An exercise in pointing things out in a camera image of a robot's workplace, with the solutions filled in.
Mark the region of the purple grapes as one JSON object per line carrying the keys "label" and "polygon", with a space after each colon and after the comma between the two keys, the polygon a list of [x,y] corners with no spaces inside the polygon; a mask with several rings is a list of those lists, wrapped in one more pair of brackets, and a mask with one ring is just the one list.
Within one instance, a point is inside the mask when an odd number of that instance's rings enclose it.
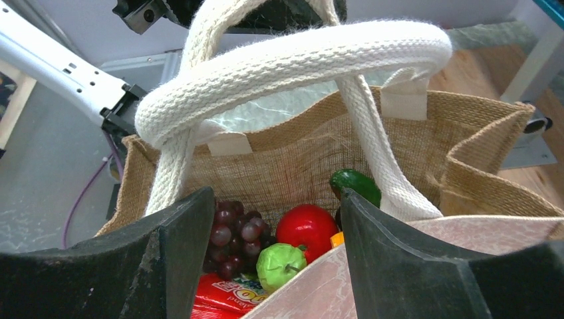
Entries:
{"label": "purple grapes", "polygon": [[276,242],[258,211],[247,211],[240,201],[216,201],[202,270],[225,280],[239,276],[255,280],[260,252]]}

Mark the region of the red apple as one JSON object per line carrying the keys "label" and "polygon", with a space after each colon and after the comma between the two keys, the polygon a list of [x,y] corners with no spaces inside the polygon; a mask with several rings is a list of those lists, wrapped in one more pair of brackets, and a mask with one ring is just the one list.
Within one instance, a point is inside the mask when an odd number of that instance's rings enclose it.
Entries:
{"label": "red apple", "polygon": [[304,247],[308,264],[332,249],[331,237],[339,232],[333,216],[325,209],[298,205],[282,216],[276,226],[278,243]]}

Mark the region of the orange snack bag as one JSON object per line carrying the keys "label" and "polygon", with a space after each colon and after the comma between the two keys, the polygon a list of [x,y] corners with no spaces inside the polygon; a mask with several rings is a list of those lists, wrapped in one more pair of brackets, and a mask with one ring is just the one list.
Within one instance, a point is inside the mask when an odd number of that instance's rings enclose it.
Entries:
{"label": "orange snack bag", "polygon": [[344,241],[345,241],[345,238],[344,238],[343,232],[339,232],[339,233],[333,235],[330,238],[332,248],[336,248],[336,247],[342,245],[344,243]]}

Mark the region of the green cucumber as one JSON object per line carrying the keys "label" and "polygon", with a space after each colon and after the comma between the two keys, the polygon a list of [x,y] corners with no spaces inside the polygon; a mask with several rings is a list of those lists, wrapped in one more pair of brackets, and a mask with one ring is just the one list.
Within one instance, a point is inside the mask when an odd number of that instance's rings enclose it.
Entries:
{"label": "green cucumber", "polygon": [[349,188],[357,192],[375,207],[380,207],[382,193],[374,180],[355,169],[340,169],[329,179],[329,185],[338,200],[341,200],[343,189]]}

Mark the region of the red snack bag shelf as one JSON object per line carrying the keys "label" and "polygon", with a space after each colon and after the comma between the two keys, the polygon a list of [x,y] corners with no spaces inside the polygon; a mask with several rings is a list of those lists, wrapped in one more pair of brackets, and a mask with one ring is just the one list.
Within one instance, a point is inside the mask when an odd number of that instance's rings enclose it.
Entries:
{"label": "red snack bag shelf", "polygon": [[224,280],[205,274],[200,277],[190,318],[241,318],[268,296],[256,280],[246,276]]}

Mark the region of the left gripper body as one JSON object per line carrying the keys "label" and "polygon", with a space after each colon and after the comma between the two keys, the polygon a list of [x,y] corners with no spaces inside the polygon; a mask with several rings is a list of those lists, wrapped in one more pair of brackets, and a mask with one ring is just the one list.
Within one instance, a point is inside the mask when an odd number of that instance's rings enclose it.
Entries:
{"label": "left gripper body", "polygon": [[138,34],[159,19],[232,34],[282,35],[327,24],[322,1],[117,1],[112,12]]}

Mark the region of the brown burlap grocery bag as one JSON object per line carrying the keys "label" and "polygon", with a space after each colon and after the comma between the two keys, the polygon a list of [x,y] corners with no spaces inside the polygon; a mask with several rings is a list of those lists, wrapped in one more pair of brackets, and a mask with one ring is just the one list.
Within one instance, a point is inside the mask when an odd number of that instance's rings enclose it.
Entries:
{"label": "brown burlap grocery bag", "polygon": [[[562,210],[497,174],[532,106],[477,115],[477,96],[427,89],[452,54],[442,29],[330,15],[323,29],[216,56],[222,33],[192,25],[177,77],[139,103],[101,235],[203,187],[277,226],[302,203],[341,205],[329,179],[355,169],[380,189],[376,208],[449,244],[500,256],[563,242],[547,238]],[[345,242],[249,317],[328,318],[341,306],[355,307]]]}

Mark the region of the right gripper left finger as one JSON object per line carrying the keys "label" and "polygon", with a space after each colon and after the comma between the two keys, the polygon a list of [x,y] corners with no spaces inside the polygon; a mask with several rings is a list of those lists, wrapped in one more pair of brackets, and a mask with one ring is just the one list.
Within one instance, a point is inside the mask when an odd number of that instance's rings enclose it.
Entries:
{"label": "right gripper left finger", "polygon": [[2,318],[189,318],[215,213],[210,187],[69,249],[1,255]]}

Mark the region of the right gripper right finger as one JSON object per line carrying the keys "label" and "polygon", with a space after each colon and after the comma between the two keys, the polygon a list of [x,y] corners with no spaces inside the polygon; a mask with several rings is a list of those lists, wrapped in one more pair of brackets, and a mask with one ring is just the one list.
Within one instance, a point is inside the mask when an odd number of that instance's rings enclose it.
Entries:
{"label": "right gripper right finger", "polygon": [[464,249],[341,195],[359,318],[562,318],[563,242],[500,256]]}

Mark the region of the green leafy vegetable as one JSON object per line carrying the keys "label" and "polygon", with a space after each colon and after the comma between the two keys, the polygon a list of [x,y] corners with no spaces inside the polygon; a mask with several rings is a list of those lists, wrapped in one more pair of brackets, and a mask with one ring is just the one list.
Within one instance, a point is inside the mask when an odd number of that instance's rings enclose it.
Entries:
{"label": "green leafy vegetable", "polygon": [[256,271],[263,290],[271,294],[306,266],[307,260],[301,249],[285,243],[276,243],[260,252]]}

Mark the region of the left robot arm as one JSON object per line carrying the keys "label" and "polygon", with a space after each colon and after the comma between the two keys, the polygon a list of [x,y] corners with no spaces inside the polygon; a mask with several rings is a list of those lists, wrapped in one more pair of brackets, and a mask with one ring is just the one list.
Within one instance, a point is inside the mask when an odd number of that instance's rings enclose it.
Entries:
{"label": "left robot arm", "polygon": [[[138,34],[158,19],[189,27],[202,1],[118,1],[113,13]],[[248,1],[228,33],[274,34],[290,29],[320,27],[329,16],[347,17],[344,1]],[[105,132],[135,134],[120,115],[146,91],[111,76],[52,39],[1,2],[1,60],[38,80],[75,105]]]}

